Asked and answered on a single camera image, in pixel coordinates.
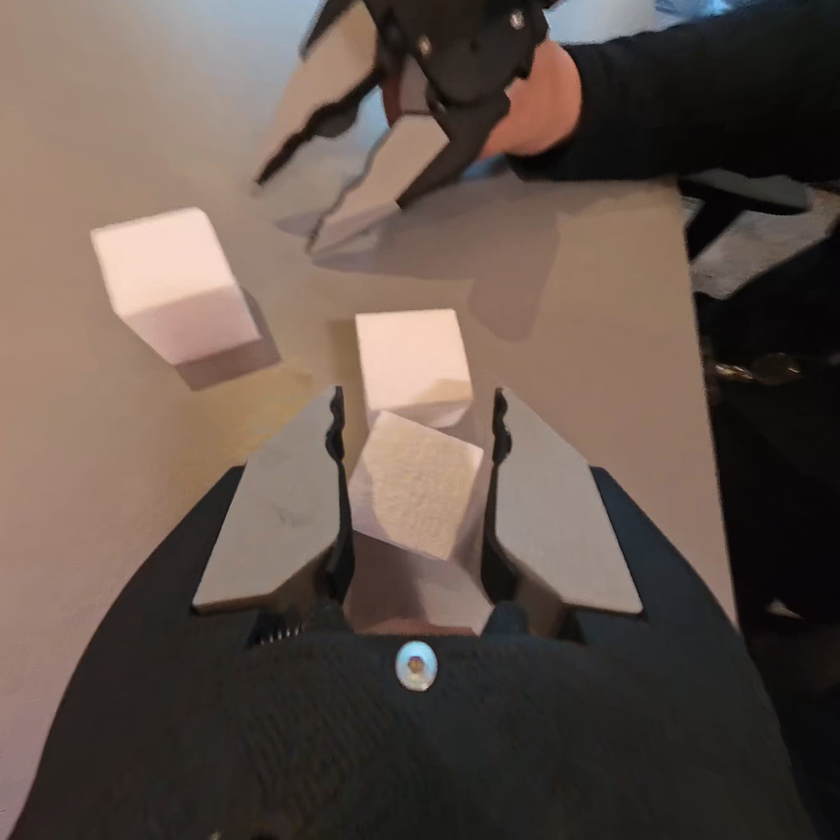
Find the black office chair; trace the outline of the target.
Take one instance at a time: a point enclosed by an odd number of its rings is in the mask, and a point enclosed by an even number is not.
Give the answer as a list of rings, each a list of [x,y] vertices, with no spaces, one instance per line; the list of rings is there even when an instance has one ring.
[[[683,175],[677,181],[683,197],[700,203],[686,227],[686,250],[693,262],[743,214],[788,217],[810,212],[811,187],[784,175],[751,178],[726,170]]]

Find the person's right hand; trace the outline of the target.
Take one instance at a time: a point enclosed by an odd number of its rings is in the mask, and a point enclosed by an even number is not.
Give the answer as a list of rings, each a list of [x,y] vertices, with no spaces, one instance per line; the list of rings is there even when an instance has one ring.
[[[491,131],[479,158],[533,157],[567,141],[581,118],[581,75],[571,54],[547,39],[530,74],[507,89],[509,111]]]

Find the person's black clothing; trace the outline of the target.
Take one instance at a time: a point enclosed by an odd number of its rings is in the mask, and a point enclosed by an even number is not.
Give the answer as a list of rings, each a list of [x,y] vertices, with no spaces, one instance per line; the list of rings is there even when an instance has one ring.
[[[838,224],[728,299],[699,296],[736,603],[820,838],[839,822]],[[793,383],[720,381],[773,353]]]

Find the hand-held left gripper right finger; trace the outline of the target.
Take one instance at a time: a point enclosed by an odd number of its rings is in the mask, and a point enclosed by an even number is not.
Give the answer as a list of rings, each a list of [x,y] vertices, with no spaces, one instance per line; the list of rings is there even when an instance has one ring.
[[[480,582],[528,624],[573,610],[639,616],[642,600],[586,459],[508,388],[494,395]]]

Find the metal keys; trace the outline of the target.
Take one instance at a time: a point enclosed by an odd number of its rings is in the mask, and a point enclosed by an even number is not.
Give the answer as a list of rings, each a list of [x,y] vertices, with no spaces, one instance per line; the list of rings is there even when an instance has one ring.
[[[714,361],[710,374],[722,382],[780,386],[793,383],[803,374],[799,361],[786,353],[769,353],[749,364]]]

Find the white foam cube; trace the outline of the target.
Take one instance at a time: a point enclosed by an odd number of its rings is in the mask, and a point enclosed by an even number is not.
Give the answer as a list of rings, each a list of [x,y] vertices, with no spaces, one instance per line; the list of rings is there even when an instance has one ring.
[[[369,426],[382,413],[435,429],[462,421],[474,390],[454,309],[358,313],[354,325]]]
[[[451,560],[474,496],[483,448],[393,413],[379,413],[349,481],[353,529]]]
[[[168,364],[259,340],[204,210],[191,206],[98,227],[90,238],[113,312]]]

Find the person's right forearm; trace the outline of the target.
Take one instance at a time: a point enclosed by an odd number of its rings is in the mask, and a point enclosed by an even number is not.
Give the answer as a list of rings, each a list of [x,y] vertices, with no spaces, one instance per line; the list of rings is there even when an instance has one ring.
[[[510,157],[525,180],[712,169],[838,180],[838,2],[762,2],[566,50],[581,79],[581,117],[569,140]]]

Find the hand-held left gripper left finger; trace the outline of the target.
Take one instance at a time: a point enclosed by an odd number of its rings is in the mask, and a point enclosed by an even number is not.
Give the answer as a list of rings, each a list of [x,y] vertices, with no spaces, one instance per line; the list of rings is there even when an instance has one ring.
[[[343,606],[354,577],[343,388],[332,385],[259,446],[192,605],[201,614]]]

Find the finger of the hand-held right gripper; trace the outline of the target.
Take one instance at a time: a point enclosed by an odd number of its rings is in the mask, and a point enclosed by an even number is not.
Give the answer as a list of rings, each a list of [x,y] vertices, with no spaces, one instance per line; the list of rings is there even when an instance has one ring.
[[[341,246],[397,213],[408,188],[447,145],[448,136],[434,117],[402,115],[370,153],[362,174],[321,217],[309,253]]]
[[[324,125],[346,130],[379,73],[383,7],[321,7],[311,24],[253,175],[264,186]]]

